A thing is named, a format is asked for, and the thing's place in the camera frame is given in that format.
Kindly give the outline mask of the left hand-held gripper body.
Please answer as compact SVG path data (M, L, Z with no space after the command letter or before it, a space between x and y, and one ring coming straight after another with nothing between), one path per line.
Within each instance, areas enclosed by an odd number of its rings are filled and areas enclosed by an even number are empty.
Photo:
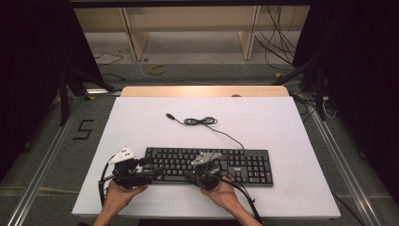
M108 161L110 165L114 166L112 171L113 181L117 185L127 189L135 186L149 185L152 182L152 177L143 172L136 171L136 168L140 166L138 163L139 159L136 159L136 155L127 147L116 153Z

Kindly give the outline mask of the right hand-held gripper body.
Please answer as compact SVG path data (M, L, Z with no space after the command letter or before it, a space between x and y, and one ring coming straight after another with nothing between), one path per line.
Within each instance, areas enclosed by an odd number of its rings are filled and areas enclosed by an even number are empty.
M217 177L221 176L221 153L200 153L191 163L193 172L199 177L200 188L214 189L218 185ZM196 167L201 166L202 173L196 173Z

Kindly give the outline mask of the black keyboard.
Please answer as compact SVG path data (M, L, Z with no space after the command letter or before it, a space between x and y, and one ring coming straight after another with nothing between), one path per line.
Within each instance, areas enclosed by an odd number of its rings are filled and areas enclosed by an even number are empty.
M191 163L200 153L221 153L220 177L227 176L236 185L274 185L268 150L148 147L145 156L152 162L142 170L163 168L156 184L187 185L184 173L193 171Z

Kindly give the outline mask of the person's right hand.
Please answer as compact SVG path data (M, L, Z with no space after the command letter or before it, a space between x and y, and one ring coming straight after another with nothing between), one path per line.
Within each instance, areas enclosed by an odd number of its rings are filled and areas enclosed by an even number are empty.
M212 190L202 188L200 192L210 198L217 206L224 208L228 212L242 207L234 188L225 182L220 182Z

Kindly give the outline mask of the person's left hand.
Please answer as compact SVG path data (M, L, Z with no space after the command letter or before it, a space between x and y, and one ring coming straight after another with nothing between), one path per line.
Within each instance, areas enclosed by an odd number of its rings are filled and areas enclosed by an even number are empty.
M147 188L147 186L137 186L127 189L123 186L117 185L114 181L111 181L105 194L103 211L106 213L117 214L133 199L134 196L142 193Z

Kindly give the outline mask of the white board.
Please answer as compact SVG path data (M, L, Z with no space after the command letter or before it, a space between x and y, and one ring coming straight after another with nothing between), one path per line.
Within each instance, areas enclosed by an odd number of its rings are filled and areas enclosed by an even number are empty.
M263 218L338 218L340 211L290 97L138 98L113 105L73 213L101 210L98 182L105 163L123 147L268 150L274 185L252 187Z

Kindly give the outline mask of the wooden table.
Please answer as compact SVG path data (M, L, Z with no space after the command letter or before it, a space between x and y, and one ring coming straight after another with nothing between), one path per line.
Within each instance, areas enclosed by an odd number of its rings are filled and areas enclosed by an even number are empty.
M288 97L284 86L131 86L121 97Z

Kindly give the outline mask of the black tripod stand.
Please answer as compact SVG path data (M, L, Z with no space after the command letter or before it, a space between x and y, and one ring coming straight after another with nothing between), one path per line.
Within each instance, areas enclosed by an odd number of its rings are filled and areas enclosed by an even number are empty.
M299 84L300 90L314 90L316 92L315 109L321 120L324 121L326 119L323 108L323 97L325 91L324 70L318 59L312 57L308 62L304 63L293 72L288 73L286 76L283 76L276 82L272 83L272 86L281 86L300 74L303 75Z
M95 78L93 75L78 70L77 68L68 68L64 70L58 77L58 90L61 103L60 125L64 125L70 116L67 89L70 89L75 96L83 97L88 93L87 89L83 85L84 81L88 81L110 92L120 91L120 89L114 88L106 84L100 78Z

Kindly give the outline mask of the dark curtain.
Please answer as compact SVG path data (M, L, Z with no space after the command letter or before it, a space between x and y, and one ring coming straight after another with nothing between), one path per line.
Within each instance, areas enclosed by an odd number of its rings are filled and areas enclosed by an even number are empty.
M69 0L0 0L0 182L75 72L103 79Z
M399 206L399 0L311 0L297 67L337 15L338 31L323 52L327 92Z

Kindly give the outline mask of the wooden shelf unit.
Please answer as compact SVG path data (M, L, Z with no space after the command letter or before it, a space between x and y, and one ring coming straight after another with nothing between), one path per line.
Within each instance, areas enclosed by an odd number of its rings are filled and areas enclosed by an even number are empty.
M308 6L77 8L86 32L123 32L133 58L140 60L151 32L235 31L243 58L251 58L257 31L300 31Z

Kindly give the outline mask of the metal floor rail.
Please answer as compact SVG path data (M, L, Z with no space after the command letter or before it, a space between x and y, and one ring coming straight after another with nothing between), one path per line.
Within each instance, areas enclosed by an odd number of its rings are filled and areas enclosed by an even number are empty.
M354 171L352 171L348 162L345 160L344 155L335 140L335 137L332 135L327 126L327 123L318 116L315 106L309 105L308 109L310 111L309 116L313 118L340 174L343 177L344 183L350 192L355 205L359 209L359 213L363 219L363 225L382 226L371 201L366 196L366 193L361 187L359 180L354 174Z
M116 100L112 94L71 97L71 113L60 124L53 101L44 120L0 183L0 226L76 226L72 214L104 126Z

